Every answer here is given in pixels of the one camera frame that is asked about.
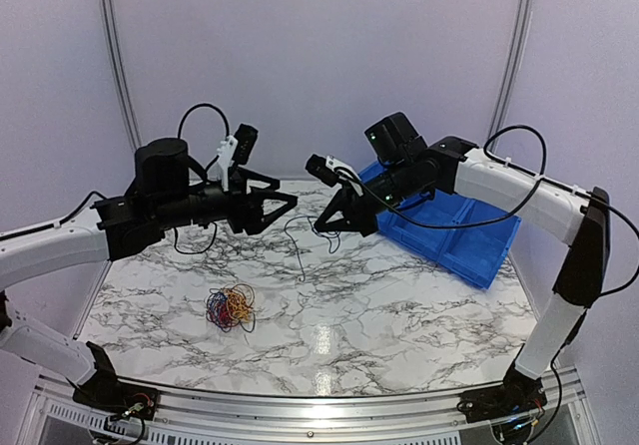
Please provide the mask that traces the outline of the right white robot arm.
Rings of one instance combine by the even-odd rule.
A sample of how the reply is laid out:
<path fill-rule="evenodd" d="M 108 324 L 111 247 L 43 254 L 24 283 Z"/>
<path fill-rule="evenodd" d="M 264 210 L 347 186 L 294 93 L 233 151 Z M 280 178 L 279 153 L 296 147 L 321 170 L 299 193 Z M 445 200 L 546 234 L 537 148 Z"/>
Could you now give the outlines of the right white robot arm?
<path fill-rule="evenodd" d="M 474 222 L 487 228 L 509 219 L 536 229 L 562 258 L 552 260 L 554 282 L 524 345 L 494 395 L 505 413 L 514 413 L 533 396 L 540 379 L 560 354 L 571 332 L 599 298 L 609 261 L 610 212 L 605 191 L 588 192 L 546 174 L 547 147 L 531 171 L 457 136 L 429 145 L 403 113 L 387 116 L 365 132 L 384 169 L 364 180 L 333 156 L 311 156 L 306 169 L 338 188 L 315 223 L 318 231 L 349 231 L 362 236 L 378 229 L 378 216 L 391 213 L 416 227 L 463 230 L 462 222 L 428 223 L 411 218 L 400 205 L 420 193 L 459 196 L 494 207 L 500 216 Z"/>

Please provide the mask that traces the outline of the left aluminium frame post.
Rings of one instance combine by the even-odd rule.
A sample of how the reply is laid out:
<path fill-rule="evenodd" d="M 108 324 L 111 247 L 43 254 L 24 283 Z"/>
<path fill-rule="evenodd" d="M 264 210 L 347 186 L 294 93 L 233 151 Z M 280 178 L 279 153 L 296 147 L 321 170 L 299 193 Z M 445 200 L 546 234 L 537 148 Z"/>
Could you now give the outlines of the left aluminium frame post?
<path fill-rule="evenodd" d="M 122 128 L 132 156 L 145 145 L 143 122 L 140 113 L 139 91 L 133 82 L 133 62 L 126 51 L 124 12 L 118 0 L 98 0 L 104 33 L 107 62 L 114 85 L 114 92 Z"/>

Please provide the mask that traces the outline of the blue three-compartment bin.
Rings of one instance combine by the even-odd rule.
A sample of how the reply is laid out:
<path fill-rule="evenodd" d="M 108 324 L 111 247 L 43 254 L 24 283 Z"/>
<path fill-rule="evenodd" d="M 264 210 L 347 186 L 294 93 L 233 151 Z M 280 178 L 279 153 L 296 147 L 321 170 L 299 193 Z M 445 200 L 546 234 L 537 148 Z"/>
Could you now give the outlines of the blue three-compartment bin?
<path fill-rule="evenodd" d="M 404 248 L 436 262 L 481 289 L 492 285 L 519 229 L 520 218 L 482 227 L 474 223 L 505 214 L 489 204 L 437 192 L 417 194 L 399 206 L 407 217 L 427 225 L 470 224 L 462 229 L 416 226 L 388 211 L 376 216 L 378 232 Z"/>

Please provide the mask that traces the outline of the right aluminium frame post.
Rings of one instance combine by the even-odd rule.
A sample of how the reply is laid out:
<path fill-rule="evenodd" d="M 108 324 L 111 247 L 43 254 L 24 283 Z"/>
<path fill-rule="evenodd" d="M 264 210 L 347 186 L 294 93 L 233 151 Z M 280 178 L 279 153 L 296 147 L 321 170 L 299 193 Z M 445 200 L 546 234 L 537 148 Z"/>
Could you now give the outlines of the right aluminium frame post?
<path fill-rule="evenodd" d="M 488 137 L 500 132 L 505 125 L 510 100 L 523 60 L 532 15 L 532 5 L 533 0 L 518 0 L 517 2 L 505 67 L 491 116 Z"/>

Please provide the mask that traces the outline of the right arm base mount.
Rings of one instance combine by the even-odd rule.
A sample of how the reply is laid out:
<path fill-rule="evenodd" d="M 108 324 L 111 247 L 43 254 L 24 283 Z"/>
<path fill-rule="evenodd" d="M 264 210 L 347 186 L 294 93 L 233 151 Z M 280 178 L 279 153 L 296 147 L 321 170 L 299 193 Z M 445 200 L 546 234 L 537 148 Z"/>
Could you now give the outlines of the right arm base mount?
<path fill-rule="evenodd" d="M 464 391 L 456 408 L 468 423 L 475 423 L 538 410 L 546 404 L 540 380 L 515 380 Z"/>

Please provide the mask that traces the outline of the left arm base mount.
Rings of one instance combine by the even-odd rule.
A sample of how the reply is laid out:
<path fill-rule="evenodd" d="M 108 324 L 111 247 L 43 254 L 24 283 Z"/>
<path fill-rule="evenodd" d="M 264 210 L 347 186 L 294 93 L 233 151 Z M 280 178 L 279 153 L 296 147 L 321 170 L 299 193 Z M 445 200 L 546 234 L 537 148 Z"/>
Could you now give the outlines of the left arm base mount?
<path fill-rule="evenodd" d="M 73 400 L 76 403 L 111 413 L 118 419 L 131 417 L 151 420 L 154 418 L 159 390 L 117 378 L 93 377 L 83 385 L 74 384 Z"/>

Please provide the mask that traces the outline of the aluminium frame post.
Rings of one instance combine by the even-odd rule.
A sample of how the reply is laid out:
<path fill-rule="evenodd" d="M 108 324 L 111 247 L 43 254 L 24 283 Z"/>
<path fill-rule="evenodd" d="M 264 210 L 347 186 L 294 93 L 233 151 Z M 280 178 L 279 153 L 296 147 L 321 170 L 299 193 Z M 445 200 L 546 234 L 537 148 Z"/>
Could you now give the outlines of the aluminium frame post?
<path fill-rule="evenodd" d="M 510 100 L 523 60 L 532 15 L 532 5 L 533 0 L 518 0 L 517 2 L 505 67 L 491 116 L 488 137 L 500 132 L 505 125 Z"/>
<path fill-rule="evenodd" d="M 133 62 L 126 51 L 124 12 L 118 0 L 98 0 L 104 33 L 107 62 L 114 85 L 114 92 L 122 128 L 132 156 L 145 145 L 143 122 L 140 113 L 139 91 L 133 82 Z"/>

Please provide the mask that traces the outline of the aluminium front rail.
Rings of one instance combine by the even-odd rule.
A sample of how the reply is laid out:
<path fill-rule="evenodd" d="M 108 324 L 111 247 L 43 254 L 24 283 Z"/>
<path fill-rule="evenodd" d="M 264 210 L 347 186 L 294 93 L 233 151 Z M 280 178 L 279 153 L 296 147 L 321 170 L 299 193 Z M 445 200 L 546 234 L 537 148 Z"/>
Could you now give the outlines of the aluminium front rail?
<path fill-rule="evenodd" d="M 154 384 L 153 418 L 108 423 L 107 413 L 73 401 L 72 387 L 43 372 L 20 444 L 501 444 L 520 424 L 538 444 L 600 441 L 574 368 L 543 378 L 547 403 L 519 415 L 470 423 L 462 389 L 356 398 L 278 397 Z"/>

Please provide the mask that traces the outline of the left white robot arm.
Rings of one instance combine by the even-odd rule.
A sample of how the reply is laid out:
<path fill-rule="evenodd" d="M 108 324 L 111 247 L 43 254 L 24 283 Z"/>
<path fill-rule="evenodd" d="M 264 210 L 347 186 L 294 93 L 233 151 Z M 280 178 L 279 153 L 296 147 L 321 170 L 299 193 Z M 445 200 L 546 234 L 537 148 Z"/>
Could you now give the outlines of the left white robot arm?
<path fill-rule="evenodd" d="M 235 233 L 255 235 L 292 210 L 295 196 L 280 181 L 246 169 L 252 139 L 227 137 L 219 147 L 221 176 L 211 181 L 183 139 L 162 138 L 139 148 L 135 177 L 119 197 L 82 202 L 67 216 L 1 236 L 1 287 L 7 289 L 75 265 L 134 256 L 182 226 L 226 222 Z M 125 403 L 104 349 L 19 316 L 1 300 L 1 348 L 64 376 L 106 410 Z"/>

